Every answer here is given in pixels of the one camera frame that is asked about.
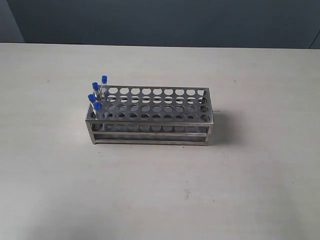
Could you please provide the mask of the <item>blue capped tube column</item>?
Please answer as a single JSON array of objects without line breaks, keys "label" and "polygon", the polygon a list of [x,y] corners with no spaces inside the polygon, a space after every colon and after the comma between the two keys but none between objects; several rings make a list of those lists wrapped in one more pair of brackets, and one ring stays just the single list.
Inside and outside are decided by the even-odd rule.
[{"label": "blue capped tube column", "polygon": [[100,98],[104,100],[108,96],[108,77],[103,75],[101,77],[101,85],[100,85]]}]

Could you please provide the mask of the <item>stainless steel tube rack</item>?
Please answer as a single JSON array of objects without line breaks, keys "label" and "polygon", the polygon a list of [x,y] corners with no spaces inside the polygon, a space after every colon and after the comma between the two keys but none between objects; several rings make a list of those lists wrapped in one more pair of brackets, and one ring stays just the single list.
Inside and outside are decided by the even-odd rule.
[{"label": "stainless steel tube rack", "polygon": [[[207,146],[215,124],[207,87],[108,85],[95,119],[89,104],[85,124],[93,144]],[[95,130],[95,124],[103,124]]]}]

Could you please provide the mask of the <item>blue capped tube front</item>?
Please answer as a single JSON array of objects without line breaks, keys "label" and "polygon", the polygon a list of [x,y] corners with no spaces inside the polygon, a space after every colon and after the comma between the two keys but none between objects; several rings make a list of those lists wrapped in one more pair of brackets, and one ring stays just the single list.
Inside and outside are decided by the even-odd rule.
[{"label": "blue capped tube front", "polygon": [[101,100],[101,90],[100,90],[100,85],[97,82],[92,83],[92,88],[93,88],[93,94],[95,96],[95,99],[97,101]]}]

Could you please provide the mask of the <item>blue capped tube back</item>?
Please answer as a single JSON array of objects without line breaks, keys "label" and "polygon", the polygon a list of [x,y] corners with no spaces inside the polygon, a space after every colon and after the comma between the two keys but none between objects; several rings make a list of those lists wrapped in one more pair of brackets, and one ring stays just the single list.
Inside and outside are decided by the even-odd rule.
[{"label": "blue capped tube back", "polygon": [[[98,120],[101,120],[102,117],[103,117],[103,114],[102,114],[102,105],[101,105],[99,102],[95,102],[95,103],[93,104],[93,111],[94,111],[95,119],[96,119],[97,121],[98,121]],[[98,130],[100,130],[102,127],[103,127],[103,124],[101,124],[101,123],[96,123],[94,129],[95,129],[96,131],[98,131]]]}]

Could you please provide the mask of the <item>blue capped tube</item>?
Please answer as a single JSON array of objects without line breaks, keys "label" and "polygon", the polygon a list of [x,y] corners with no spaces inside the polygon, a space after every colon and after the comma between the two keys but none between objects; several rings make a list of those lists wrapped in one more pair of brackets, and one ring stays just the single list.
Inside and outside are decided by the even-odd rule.
[{"label": "blue capped tube", "polygon": [[[94,111],[95,119],[96,119],[97,121],[98,121],[98,120],[101,120],[102,117],[103,117],[103,114],[102,114],[102,105],[101,105],[99,102],[95,102],[95,103],[93,104],[93,111]],[[96,123],[94,129],[95,129],[96,131],[98,131],[98,130],[100,130],[102,127],[103,127],[103,124],[101,124],[101,123]]]},{"label": "blue capped tube", "polygon": [[100,85],[97,82],[92,83],[92,88],[93,88],[93,94],[95,96],[95,99],[97,101],[101,100],[101,90],[100,90]]},{"label": "blue capped tube", "polygon": [[95,113],[96,112],[96,110],[95,110],[95,103],[96,103],[95,95],[94,94],[89,94],[88,95],[88,100],[89,100],[89,102],[90,102],[90,104],[92,106],[92,111]]}]

